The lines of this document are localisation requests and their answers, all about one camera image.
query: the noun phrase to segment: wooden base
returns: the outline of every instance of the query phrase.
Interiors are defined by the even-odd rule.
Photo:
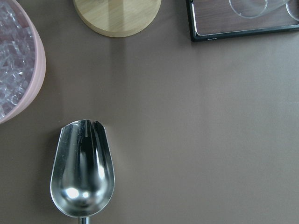
[[[105,36],[125,37],[154,20],[161,0],[74,0],[74,5],[89,28]]]

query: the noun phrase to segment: metal scoop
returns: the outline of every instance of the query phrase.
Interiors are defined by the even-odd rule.
[[[78,120],[61,129],[50,191],[56,207],[89,224],[114,190],[114,168],[103,125]]]

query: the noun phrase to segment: glass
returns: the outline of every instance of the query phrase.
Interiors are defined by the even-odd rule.
[[[230,6],[239,16],[256,18],[285,5],[289,0],[229,0]]]

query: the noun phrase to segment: clear plastic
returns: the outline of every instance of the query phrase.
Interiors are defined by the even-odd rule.
[[[299,21],[299,1],[298,0],[290,0],[286,4],[286,9],[288,10],[288,13],[293,19]]]
[[[229,0],[233,11],[248,19],[272,12],[288,2],[289,0]]]

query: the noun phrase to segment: table surface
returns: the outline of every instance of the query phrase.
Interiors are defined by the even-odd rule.
[[[107,130],[115,169],[103,224],[299,220],[299,32],[190,41],[185,1],[142,32],[89,29],[72,0],[20,0],[47,70],[33,103],[0,125],[2,223],[73,224],[50,196],[60,129]]]

